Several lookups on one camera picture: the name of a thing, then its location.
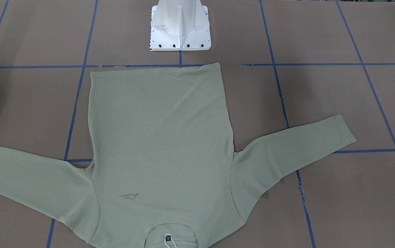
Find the fabric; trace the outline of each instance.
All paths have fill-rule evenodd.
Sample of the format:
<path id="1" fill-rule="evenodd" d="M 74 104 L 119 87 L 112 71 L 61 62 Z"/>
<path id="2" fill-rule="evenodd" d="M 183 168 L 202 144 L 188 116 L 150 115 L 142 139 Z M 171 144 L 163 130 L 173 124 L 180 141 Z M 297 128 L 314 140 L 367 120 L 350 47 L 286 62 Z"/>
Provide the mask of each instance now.
<path id="1" fill-rule="evenodd" d="M 207 248 L 282 177 L 355 141 L 333 116 L 235 152 L 218 63 L 91 77 L 92 164 L 0 147 L 0 194 L 98 248 L 161 248 L 165 234 L 178 248 Z"/>

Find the white string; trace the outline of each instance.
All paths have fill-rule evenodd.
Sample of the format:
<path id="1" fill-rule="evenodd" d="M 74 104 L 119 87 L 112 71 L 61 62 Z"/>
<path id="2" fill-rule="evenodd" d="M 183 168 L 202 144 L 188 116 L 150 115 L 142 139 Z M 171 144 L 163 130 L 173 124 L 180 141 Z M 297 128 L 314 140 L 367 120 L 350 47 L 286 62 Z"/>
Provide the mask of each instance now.
<path id="1" fill-rule="evenodd" d="M 173 239 L 170 238 L 170 240 L 174 243 L 174 248 L 178 248 L 178 247 L 176 246 L 176 243 L 173 241 Z M 166 240 L 164 240 L 164 244 L 165 244 L 165 246 L 167 246 L 167 248 L 170 248 L 170 247 L 167 245 Z"/>

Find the neckline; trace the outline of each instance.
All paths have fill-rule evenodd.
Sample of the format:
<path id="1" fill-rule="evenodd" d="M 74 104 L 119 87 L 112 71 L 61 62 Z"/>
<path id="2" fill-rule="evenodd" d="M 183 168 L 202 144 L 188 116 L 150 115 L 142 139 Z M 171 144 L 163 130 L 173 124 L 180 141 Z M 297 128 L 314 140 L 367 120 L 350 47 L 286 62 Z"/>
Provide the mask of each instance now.
<path id="1" fill-rule="evenodd" d="M 189 218 L 175 217 L 175 216 L 158 218 L 146 224 L 141 230 L 141 232 L 139 232 L 140 234 L 138 237 L 138 248 L 144 248 L 145 239 L 149 235 L 149 231 L 151 229 L 153 229 L 155 226 L 166 224 L 166 223 L 179 223 L 189 226 L 191 230 L 194 232 L 194 234 L 196 235 L 198 248 L 207 248 L 205 246 L 206 239 L 204 238 L 204 234 L 201 228 Z"/>

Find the white bracket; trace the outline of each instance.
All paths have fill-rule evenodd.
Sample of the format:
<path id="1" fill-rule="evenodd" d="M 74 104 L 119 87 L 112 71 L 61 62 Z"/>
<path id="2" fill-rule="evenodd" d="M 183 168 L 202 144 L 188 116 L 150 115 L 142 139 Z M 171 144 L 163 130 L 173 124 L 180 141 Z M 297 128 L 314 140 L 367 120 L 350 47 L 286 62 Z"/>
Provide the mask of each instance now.
<path id="1" fill-rule="evenodd" d="M 211 47 L 208 8 L 200 0 L 159 0 L 152 8 L 150 50 L 196 51 Z"/>

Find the logo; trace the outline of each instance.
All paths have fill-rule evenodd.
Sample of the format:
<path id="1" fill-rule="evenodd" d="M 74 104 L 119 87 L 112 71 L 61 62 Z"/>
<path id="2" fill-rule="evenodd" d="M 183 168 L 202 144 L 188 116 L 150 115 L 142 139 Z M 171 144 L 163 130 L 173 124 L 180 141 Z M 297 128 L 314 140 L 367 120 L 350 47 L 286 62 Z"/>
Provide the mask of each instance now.
<path id="1" fill-rule="evenodd" d="M 135 198 L 136 198 L 136 196 L 137 196 L 137 195 L 139 195 L 139 193 L 136 193 L 136 194 L 127 194 L 127 195 L 122 195 L 122 196 L 120 196 L 120 197 L 124 197 L 124 198 L 126 198 L 126 199 L 133 200 L 133 199 L 135 199 Z"/>

